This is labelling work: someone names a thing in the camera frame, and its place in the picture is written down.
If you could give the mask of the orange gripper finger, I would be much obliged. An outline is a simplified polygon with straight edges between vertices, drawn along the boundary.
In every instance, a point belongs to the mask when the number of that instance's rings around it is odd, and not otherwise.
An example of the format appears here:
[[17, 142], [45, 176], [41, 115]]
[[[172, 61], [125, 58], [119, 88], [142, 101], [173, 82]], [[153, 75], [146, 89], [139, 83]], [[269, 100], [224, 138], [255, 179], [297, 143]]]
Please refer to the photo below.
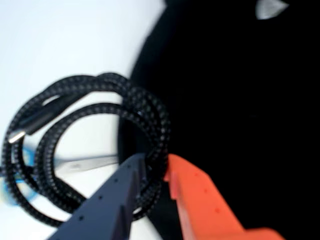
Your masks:
[[186, 159], [170, 154], [164, 180], [176, 201], [185, 240], [281, 240], [270, 228], [245, 229], [211, 178]]

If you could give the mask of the navy gripper finger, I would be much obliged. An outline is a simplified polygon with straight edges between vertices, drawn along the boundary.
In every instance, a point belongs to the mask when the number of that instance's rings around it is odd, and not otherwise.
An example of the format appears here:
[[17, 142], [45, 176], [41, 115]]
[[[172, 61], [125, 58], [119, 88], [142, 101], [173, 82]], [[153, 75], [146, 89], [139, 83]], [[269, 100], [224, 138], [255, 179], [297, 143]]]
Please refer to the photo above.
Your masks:
[[126, 159], [51, 240], [127, 240], [133, 212], [146, 181], [145, 154]]

